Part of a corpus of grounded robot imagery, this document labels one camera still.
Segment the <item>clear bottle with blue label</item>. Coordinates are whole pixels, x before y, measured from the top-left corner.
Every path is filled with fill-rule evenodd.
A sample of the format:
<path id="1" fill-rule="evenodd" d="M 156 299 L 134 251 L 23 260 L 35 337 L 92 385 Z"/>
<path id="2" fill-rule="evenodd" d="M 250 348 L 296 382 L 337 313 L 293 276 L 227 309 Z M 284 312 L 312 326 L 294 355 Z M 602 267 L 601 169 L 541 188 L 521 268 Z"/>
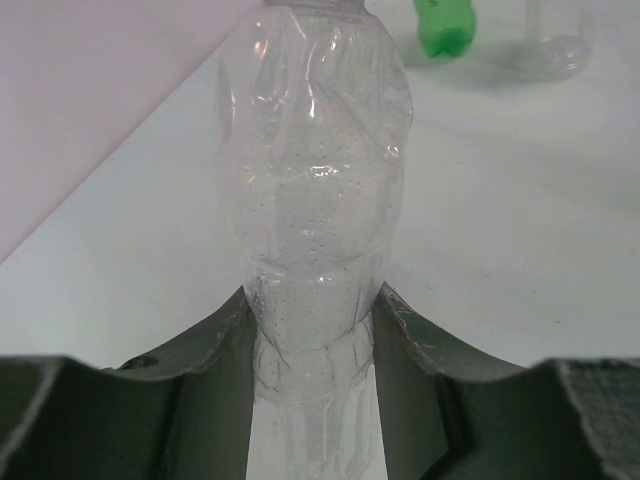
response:
<path id="1" fill-rule="evenodd" d="M 516 65 L 532 79 L 568 79 L 587 65 L 594 36 L 592 1 L 527 1 Z"/>

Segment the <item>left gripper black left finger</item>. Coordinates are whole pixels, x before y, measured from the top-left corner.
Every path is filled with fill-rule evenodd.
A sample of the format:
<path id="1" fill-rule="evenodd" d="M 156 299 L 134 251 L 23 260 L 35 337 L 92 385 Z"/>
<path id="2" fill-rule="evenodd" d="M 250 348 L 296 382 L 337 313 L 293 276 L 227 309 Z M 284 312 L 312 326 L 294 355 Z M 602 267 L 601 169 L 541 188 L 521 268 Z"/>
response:
<path id="1" fill-rule="evenodd" d="M 242 479 L 256 325 L 242 291 L 117 369 L 1 360 L 5 479 Z"/>

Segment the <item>green plastic bottle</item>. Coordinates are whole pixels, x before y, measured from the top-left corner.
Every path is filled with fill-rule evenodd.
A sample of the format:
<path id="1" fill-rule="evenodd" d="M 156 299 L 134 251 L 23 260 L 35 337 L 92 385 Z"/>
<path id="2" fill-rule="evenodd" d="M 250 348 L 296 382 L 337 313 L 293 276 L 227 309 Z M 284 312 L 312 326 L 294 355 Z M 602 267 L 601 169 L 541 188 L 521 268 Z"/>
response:
<path id="1" fill-rule="evenodd" d="M 429 58 L 459 57 L 474 40 L 477 16 L 471 0 L 415 0 L 417 34 Z"/>

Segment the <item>clear unlabelled plastic bottle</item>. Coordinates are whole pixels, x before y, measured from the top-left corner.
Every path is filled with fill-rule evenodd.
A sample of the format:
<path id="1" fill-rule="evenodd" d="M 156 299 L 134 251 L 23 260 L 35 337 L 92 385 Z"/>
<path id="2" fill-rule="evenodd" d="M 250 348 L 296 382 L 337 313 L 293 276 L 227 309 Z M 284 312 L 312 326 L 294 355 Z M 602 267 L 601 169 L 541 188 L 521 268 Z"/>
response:
<path id="1" fill-rule="evenodd" d="M 396 45 L 361 1 L 267 1 L 216 74 L 216 178 L 258 328 L 249 475 L 359 479 L 412 122 Z"/>

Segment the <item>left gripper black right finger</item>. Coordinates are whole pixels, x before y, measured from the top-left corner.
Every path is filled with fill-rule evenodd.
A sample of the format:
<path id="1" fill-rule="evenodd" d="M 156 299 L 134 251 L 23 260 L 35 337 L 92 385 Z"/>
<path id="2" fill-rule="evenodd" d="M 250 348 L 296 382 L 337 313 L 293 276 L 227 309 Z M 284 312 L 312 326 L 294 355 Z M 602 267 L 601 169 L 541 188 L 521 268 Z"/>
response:
<path id="1" fill-rule="evenodd" d="M 389 286 L 372 318 L 390 478 L 638 477 L 637 360 L 522 368 L 446 332 Z"/>

